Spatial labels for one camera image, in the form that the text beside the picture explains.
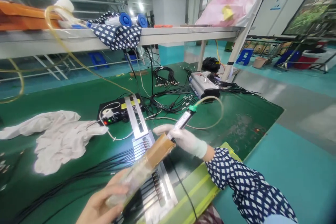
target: black control box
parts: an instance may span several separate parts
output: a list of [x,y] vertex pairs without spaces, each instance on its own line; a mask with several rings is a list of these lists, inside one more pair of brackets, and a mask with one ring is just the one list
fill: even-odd
[[[139,106],[141,108],[141,111],[144,110],[144,107],[141,103],[140,100],[140,95],[139,93],[135,94],[135,97],[138,99],[139,102]],[[131,98],[131,103],[133,105],[133,109],[136,111],[135,109],[135,103],[133,101],[133,99]],[[109,101],[106,103],[102,103],[99,105],[99,109],[98,109],[98,115],[97,115],[97,120],[101,119],[103,117],[103,111],[105,109],[111,109],[113,111],[113,116],[110,118],[105,118],[104,120],[102,120],[101,122],[99,122],[101,125],[109,125],[112,123],[116,123],[119,121],[124,121],[124,122],[128,122],[129,118],[128,118],[128,112],[127,112],[127,106],[125,103],[125,98],[119,98],[113,101]]]

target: glove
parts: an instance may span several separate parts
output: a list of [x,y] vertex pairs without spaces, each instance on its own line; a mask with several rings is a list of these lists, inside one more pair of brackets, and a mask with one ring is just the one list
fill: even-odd
[[177,130],[173,128],[174,125],[172,124],[163,124],[154,128],[153,132],[156,135],[169,132],[171,136],[175,138],[177,145],[183,150],[201,159],[205,156],[208,149],[208,144],[206,142],[199,140],[194,134],[186,129]]

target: pillar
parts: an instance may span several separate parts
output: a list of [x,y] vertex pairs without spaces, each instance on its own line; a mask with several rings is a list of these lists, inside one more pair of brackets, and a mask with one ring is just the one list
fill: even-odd
[[[186,0],[153,0],[155,24],[179,27],[185,23]],[[184,42],[159,45],[161,65],[182,62]]]

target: hand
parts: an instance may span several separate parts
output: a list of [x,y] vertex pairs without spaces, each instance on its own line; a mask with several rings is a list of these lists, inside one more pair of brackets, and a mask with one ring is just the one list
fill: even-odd
[[127,170],[118,172],[105,188],[90,197],[76,224],[110,224],[121,214],[124,209],[122,204],[109,209],[105,205],[105,200],[112,194],[126,194],[128,192],[127,186],[118,184]]
[[175,139],[178,146],[180,146],[186,152],[203,158],[207,152],[208,145],[206,142],[199,140],[194,136],[191,132],[186,129],[173,129],[174,125],[171,124],[163,124],[157,126],[153,129],[153,132],[156,135],[161,135],[162,133],[170,133]]

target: blue patterned sleeve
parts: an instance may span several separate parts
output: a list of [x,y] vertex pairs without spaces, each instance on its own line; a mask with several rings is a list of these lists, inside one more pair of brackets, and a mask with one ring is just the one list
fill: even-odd
[[263,223],[270,215],[282,215],[298,222],[293,209],[279,189],[264,176],[233,159],[226,148],[215,148],[215,156],[206,162],[212,181],[223,190],[228,185],[233,201],[248,223]]

